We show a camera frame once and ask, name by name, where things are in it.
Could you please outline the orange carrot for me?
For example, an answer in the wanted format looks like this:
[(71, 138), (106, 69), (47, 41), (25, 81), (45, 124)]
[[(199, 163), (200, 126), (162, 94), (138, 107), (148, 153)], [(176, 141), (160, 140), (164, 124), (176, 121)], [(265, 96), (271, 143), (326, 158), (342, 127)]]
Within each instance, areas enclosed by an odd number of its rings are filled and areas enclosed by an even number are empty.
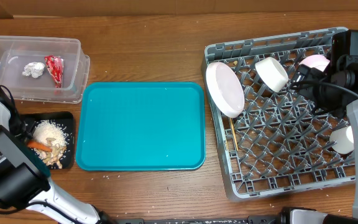
[(34, 149), (44, 151), (44, 152), (52, 152), (52, 149), (50, 147), (48, 147), (40, 142), (37, 142), (37, 141), (28, 141), (27, 147), (34, 148)]

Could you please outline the white bowl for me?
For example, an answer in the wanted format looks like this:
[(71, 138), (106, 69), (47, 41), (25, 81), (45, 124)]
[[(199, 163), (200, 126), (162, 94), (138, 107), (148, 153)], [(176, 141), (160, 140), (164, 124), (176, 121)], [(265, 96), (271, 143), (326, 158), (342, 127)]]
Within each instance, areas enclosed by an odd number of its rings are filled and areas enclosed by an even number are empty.
[(316, 68), (323, 72), (330, 61), (324, 55), (310, 55), (300, 62), (300, 65), (306, 65), (310, 68)]
[(273, 57), (267, 57), (257, 62), (255, 69), (262, 81), (274, 92), (279, 92), (289, 81), (285, 69)]

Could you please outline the rice and peanut scraps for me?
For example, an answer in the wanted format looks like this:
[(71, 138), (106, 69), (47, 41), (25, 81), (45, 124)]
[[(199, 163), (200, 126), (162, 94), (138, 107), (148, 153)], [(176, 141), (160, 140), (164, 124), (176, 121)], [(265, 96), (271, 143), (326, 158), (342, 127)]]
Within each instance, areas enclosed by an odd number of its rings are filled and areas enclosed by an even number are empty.
[(54, 121), (41, 120), (35, 125), (33, 137), (31, 141), (40, 142), (52, 149), (52, 152), (44, 152), (31, 148), (43, 163), (46, 166), (62, 169), (62, 159), (68, 147), (67, 135), (63, 132), (63, 128)]

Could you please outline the small white cup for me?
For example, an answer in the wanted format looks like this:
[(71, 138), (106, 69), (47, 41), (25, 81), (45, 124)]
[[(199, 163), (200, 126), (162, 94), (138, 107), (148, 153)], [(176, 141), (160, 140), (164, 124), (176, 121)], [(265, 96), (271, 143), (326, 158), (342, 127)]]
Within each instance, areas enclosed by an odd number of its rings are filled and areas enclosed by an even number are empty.
[(337, 153), (348, 154), (354, 150), (354, 138), (350, 126), (333, 131), (329, 141), (335, 142), (332, 148)]

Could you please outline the white tissue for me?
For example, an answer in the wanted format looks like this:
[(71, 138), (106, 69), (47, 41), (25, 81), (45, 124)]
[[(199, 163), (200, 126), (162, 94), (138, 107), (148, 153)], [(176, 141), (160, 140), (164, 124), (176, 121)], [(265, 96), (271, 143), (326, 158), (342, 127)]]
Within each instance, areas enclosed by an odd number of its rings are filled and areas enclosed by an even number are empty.
[(45, 65), (41, 62), (31, 62), (24, 67), (23, 76), (38, 78), (43, 75)]

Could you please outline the red snack wrapper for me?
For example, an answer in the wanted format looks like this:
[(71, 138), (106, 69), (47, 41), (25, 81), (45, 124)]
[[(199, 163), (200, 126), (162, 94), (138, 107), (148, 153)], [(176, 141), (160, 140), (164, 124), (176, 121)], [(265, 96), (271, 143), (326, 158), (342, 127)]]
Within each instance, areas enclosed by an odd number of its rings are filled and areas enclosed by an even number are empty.
[(64, 59), (54, 55), (44, 57), (46, 68), (51, 75), (56, 88), (62, 87)]

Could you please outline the pink plate with food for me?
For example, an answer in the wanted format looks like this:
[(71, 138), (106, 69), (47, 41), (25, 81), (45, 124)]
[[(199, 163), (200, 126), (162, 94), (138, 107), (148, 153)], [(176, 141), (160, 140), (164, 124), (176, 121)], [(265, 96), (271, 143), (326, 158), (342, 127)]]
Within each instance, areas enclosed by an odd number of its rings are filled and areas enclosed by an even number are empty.
[(223, 114), (236, 118), (243, 112), (243, 89), (228, 65), (222, 62), (210, 63), (206, 68), (206, 84), (213, 102)]

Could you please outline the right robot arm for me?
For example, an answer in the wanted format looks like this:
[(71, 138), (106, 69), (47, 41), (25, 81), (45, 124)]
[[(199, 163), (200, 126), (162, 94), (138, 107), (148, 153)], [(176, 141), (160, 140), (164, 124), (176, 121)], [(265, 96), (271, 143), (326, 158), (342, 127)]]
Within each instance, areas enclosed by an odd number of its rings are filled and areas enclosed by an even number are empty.
[(354, 137), (356, 194), (351, 218), (328, 215), (325, 223), (358, 223), (358, 30), (334, 34), (324, 71), (300, 65), (289, 88), (314, 102), (314, 114), (347, 116)]

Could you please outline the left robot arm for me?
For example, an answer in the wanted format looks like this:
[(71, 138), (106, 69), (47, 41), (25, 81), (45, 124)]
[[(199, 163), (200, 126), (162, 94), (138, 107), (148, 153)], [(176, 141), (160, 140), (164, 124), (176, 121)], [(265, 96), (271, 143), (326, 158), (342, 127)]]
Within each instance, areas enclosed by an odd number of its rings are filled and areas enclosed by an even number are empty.
[(0, 85), (0, 214), (32, 210), (58, 223), (113, 223), (54, 183), (49, 168), (27, 147), (31, 137), (10, 91)]

